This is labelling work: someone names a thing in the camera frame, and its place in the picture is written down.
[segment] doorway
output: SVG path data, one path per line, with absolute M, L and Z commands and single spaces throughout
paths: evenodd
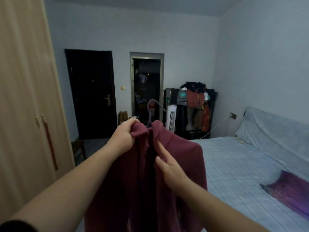
M 164 54 L 130 53 L 132 115 L 148 123 L 147 103 L 157 100 L 163 106 Z M 163 111 L 156 103 L 150 104 L 151 120 L 163 119 Z
M 79 139 L 110 138 L 117 128 L 111 51 L 65 49 Z

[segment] white power cord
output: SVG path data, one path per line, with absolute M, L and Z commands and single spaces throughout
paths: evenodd
M 227 117 L 225 117 L 222 121 L 219 122 L 219 124 L 221 124 L 223 121 L 225 121 L 227 118 L 231 117 L 231 114 L 229 114 Z M 214 131 L 214 129 L 219 125 L 217 124 L 209 133 L 207 133 L 205 136 L 201 137 L 200 139 L 206 137 L 208 134 L 210 134 L 212 131 Z

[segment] purple pillow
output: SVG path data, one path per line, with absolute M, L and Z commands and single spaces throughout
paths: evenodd
M 272 197 L 309 220 L 309 182 L 287 171 L 279 179 L 261 187 Z

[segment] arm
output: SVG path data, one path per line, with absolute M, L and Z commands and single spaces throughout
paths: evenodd
M 104 180 L 112 163 L 132 148 L 131 126 L 122 123 L 108 143 L 74 170 L 52 184 L 17 212 L 11 220 L 22 220 L 40 232 L 74 231 Z
M 167 159 L 166 163 L 159 157 L 156 158 L 156 163 L 164 174 L 165 183 L 187 203 L 207 231 L 269 232 L 191 181 L 162 144 L 158 144 L 161 153 Z

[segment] white tower fan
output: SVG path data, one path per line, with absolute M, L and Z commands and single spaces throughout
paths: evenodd
M 176 108 L 176 105 L 168 105 L 166 109 L 165 128 L 173 133 L 175 132 Z

